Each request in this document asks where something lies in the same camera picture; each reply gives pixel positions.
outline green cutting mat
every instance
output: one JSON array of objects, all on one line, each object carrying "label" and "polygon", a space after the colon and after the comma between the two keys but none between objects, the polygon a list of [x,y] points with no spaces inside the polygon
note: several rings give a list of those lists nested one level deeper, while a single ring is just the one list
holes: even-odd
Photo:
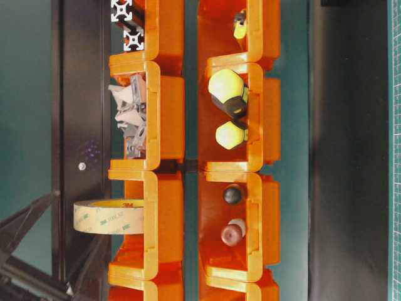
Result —
[{"label": "green cutting mat", "polygon": [[388,299],[401,300],[401,0],[388,2],[390,206]]}]

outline teal background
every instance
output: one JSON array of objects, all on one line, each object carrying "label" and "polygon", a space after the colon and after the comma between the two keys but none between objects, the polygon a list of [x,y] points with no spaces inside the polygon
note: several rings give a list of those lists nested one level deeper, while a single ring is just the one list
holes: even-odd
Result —
[{"label": "teal background", "polygon": [[281,79],[281,160],[261,171],[281,185],[281,263],[269,267],[281,301],[308,299],[308,1],[281,1],[281,57],[267,77]]},{"label": "teal background", "polygon": [[[50,3],[0,1],[0,219],[51,191]],[[50,209],[14,255],[51,273]]]}]

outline dark green wall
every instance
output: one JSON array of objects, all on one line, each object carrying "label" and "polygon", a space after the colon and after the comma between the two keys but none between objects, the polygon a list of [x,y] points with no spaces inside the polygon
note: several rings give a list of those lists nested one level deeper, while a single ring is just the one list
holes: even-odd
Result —
[{"label": "dark green wall", "polygon": [[[51,190],[50,2],[0,1],[0,219]],[[15,255],[51,272],[49,210]]]}]

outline orange plastic bin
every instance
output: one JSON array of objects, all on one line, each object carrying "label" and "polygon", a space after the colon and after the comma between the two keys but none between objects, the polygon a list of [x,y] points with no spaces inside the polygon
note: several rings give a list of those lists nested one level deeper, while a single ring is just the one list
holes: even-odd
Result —
[{"label": "orange plastic bin", "polygon": [[156,61],[163,72],[181,75],[184,56],[184,0],[134,1],[145,10],[145,44],[141,51],[110,57],[110,68],[139,61]]},{"label": "orange plastic bin", "polygon": [[[246,9],[246,47],[233,36],[234,17]],[[280,0],[200,0],[199,61],[208,66],[258,63],[271,70],[280,56]]]},{"label": "orange plastic bin", "polygon": [[185,156],[185,84],[181,77],[160,74],[152,61],[111,66],[110,74],[127,86],[134,73],[145,73],[147,136],[145,159],[112,159],[111,169],[154,170],[161,160]]},{"label": "orange plastic bin", "polygon": [[108,301],[183,301],[182,271],[161,271],[153,280],[110,277],[112,287]]},{"label": "orange plastic bin", "polygon": [[[227,204],[224,189],[246,188],[246,199]],[[246,222],[246,235],[236,246],[221,240],[221,230],[234,218]],[[280,261],[280,186],[271,176],[252,172],[199,173],[199,254],[205,274],[256,282],[266,265]]]},{"label": "orange plastic bin", "polygon": [[279,301],[279,286],[270,270],[264,270],[256,283],[205,276],[199,273],[200,301]]},{"label": "orange plastic bin", "polygon": [[[207,89],[210,77],[221,69],[230,68],[249,86],[246,146],[227,150],[216,141],[216,129],[231,120],[218,109]],[[262,68],[255,63],[208,68],[199,87],[199,164],[206,171],[259,171],[265,163],[280,160],[281,112],[280,81],[265,78]]]},{"label": "orange plastic bin", "polygon": [[151,280],[159,270],[180,267],[184,252],[181,174],[111,169],[109,178],[124,181],[125,198],[144,203],[143,234],[125,235],[109,265],[109,278]]}]

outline black metal panel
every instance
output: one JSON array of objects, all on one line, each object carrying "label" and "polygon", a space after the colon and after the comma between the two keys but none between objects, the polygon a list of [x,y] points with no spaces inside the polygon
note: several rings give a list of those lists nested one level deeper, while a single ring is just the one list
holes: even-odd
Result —
[{"label": "black metal panel", "polygon": [[313,1],[310,300],[386,300],[386,1]]},{"label": "black metal panel", "polygon": [[110,0],[52,5],[53,189],[61,191],[53,207],[53,275],[65,280],[77,275],[72,269],[93,239],[73,229],[73,203],[110,197]]}]

